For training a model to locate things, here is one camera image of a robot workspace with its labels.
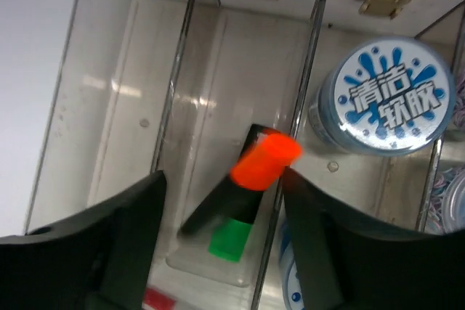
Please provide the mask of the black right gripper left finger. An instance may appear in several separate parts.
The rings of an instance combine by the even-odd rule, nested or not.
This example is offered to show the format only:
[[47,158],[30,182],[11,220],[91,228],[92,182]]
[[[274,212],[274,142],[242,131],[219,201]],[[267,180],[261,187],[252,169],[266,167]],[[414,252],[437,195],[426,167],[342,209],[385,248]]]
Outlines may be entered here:
[[141,309],[167,180],[123,192],[26,235],[1,238],[2,309]]

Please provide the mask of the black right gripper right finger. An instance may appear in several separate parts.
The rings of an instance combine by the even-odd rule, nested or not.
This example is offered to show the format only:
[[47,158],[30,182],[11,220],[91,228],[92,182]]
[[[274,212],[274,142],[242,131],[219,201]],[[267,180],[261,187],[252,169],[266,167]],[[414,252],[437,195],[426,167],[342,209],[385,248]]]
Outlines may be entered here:
[[378,220],[286,169],[283,198],[306,309],[462,309],[464,232]]

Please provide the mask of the blue cleaning gel jar front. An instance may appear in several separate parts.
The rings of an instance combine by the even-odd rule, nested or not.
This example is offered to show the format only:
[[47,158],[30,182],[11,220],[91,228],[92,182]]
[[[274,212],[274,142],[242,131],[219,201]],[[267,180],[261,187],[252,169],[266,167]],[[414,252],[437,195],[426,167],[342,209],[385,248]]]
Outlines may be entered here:
[[280,226],[279,269],[287,310],[305,310],[287,219]]

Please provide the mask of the blue cleaning gel jar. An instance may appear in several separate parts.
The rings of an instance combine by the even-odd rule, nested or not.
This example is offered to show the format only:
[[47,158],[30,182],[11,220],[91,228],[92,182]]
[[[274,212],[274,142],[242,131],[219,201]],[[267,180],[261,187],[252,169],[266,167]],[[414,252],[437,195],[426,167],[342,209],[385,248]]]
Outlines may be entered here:
[[441,135],[455,104],[450,67],[430,46],[382,36],[359,45],[324,79],[308,122],[345,152],[394,157]]
[[280,226],[279,269],[287,310],[305,310],[287,219]]

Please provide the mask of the red capped white marker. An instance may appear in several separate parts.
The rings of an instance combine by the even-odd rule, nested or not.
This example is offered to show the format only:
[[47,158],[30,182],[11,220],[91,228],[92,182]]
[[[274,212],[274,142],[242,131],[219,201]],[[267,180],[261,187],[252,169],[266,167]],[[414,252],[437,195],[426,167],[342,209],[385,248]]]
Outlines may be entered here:
[[142,302],[142,309],[175,310],[176,301],[153,288],[146,288]]

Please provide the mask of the clear paperclip jar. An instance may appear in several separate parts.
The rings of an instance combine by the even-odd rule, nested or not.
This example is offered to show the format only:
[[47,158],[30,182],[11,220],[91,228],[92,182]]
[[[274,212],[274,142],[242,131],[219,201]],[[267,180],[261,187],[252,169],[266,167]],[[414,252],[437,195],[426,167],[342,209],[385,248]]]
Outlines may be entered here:
[[436,175],[425,232],[446,234],[464,229],[464,166]]
[[453,124],[458,129],[464,129],[464,70],[458,75],[456,79],[456,101],[453,108]]

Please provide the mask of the green highlighter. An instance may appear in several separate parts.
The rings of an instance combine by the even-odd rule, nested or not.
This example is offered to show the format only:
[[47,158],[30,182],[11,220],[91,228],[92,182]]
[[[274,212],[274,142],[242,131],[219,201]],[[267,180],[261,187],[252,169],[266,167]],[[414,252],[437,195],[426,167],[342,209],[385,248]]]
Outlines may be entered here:
[[[241,158],[262,138],[275,132],[277,130],[253,123],[247,133],[239,157]],[[246,204],[238,213],[224,218],[211,235],[208,247],[208,252],[211,255],[233,263],[240,261],[251,228],[256,220],[262,197],[263,192],[254,192],[250,203]]]

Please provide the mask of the orange highlighter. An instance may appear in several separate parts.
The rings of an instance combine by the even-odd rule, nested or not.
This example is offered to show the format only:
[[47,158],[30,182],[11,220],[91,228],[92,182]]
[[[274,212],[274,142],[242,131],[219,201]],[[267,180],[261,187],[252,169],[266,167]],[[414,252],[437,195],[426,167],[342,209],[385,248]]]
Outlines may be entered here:
[[183,237],[197,234],[216,219],[239,214],[283,174],[303,153],[290,136],[272,132],[251,145],[207,194],[179,229]]

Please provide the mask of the blue cleaning gel jar back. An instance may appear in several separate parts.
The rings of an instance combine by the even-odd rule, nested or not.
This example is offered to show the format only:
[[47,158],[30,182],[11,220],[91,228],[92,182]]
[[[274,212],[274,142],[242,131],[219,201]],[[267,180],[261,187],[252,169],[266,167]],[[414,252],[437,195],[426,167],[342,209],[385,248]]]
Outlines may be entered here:
[[450,67],[430,46],[382,36],[359,45],[324,79],[308,122],[345,152],[394,157],[441,135],[455,104]]

